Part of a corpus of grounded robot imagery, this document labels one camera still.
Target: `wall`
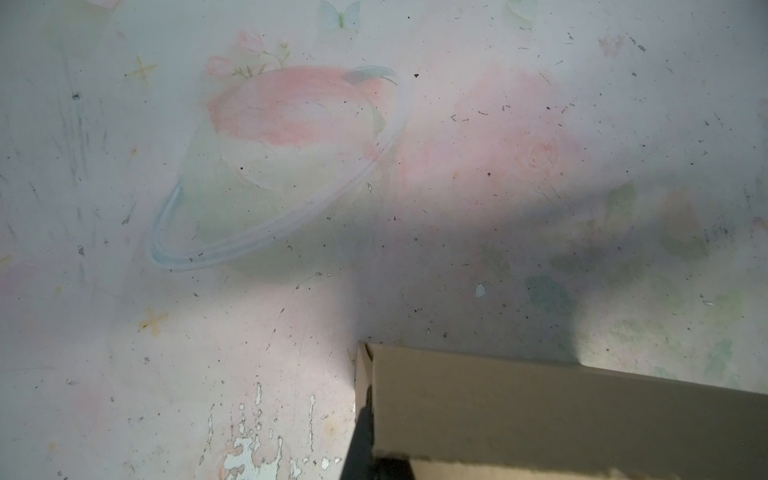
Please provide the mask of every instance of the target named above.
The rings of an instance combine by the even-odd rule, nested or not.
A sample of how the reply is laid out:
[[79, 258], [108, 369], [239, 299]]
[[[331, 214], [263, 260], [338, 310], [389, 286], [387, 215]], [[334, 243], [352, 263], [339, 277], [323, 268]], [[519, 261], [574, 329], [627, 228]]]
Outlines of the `wall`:
[[764, 2], [0, 18], [3, 478], [335, 478], [361, 339], [768, 393]]

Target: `cardboard box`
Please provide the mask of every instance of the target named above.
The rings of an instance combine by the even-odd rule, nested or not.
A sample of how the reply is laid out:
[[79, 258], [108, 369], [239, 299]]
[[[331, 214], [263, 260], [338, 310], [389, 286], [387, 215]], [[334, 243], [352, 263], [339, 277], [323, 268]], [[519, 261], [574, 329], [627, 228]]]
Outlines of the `cardboard box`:
[[373, 456], [417, 480], [768, 478], [768, 396], [579, 365], [360, 343]]

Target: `yellow star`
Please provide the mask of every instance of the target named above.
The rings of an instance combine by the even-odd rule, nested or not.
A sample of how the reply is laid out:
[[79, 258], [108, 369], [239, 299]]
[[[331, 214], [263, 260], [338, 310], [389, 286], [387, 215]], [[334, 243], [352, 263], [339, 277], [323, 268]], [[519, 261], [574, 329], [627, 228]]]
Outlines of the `yellow star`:
[[145, 329], [147, 327], [150, 327], [150, 332], [152, 332], [152, 336], [158, 336], [160, 335], [160, 327], [158, 326], [158, 323], [160, 321], [165, 320], [168, 318], [168, 313], [161, 313], [158, 316], [155, 316], [154, 313], [152, 313], [152, 309], [147, 307], [147, 319], [141, 323], [139, 323], [139, 331], [142, 329]]
[[141, 79], [144, 80], [144, 83], [149, 85], [149, 82], [147, 81], [147, 72], [157, 67], [157, 65], [149, 65], [148, 67], [142, 66], [141, 59], [138, 55], [136, 55], [136, 64], [139, 66], [139, 68], [136, 71], [125, 74], [125, 76], [127, 77], [129, 75], [139, 75]]

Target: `butterfly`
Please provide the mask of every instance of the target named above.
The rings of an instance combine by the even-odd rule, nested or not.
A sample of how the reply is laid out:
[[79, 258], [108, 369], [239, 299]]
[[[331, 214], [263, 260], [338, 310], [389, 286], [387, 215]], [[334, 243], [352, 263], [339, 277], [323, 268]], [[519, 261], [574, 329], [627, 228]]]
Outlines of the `butterfly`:
[[352, 3], [341, 13], [330, 3], [320, 0], [320, 24], [325, 30], [348, 28], [357, 31], [360, 25], [360, 1]]

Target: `pink smudge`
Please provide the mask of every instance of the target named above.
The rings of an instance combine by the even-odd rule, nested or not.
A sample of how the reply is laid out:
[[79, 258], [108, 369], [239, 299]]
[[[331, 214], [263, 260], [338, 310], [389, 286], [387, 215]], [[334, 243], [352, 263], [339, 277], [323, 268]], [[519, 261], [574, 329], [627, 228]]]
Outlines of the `pink smudge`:
[[87, 1], [94, 5], [108, 8], [109, 10], [114, 9], [115, 7], [118, 6], [118, 3], [120, 3], [120, 0], [87, 0]]
[[235, 45], [245, 51], [258, 55], [264, 51], [264, 41], [259, 34], [250, 34], [244, 30], [237, 32]]
[[469, 170], [461, 175], [482, 175], [486, 187], [557, 187], [583, 170], [588, 159], [565, 127], [569, 108], [543, 74], [492, 68], [458, 101], [452, 121], [412, 139], [418, 152], [409, 159], [406, 175]]
[[292, 67], [256, 75], [209, 102], [210, 119], [220, 134], [275, 145], [370, 140], [369, 110], [359, 114], [368, 99], [346, 72]]
[[0, 296], [14, 295], [37, 272], [38, 269], [28, 260], [8, 268], [0, 274]]
[[213, 56], [205, 64], [205, 72], [214, 77], [231, 77], [235, 66], [224, 57]]
[[598, 44], [600, 44], [600, 48], [603, 49], [603, 54], [606, 57], [616, 57], [619, 55], [621, 47], [624, 46], [624, 36], [616, 35], [615, 37], [609, 37], [605, 35], [598, 40]]
[[660, 216], [664, 229], [675, 240], [690, 241], [701, 231], [701, 223], [690, 201], [690, 195], [684, 188], [666, 196]]

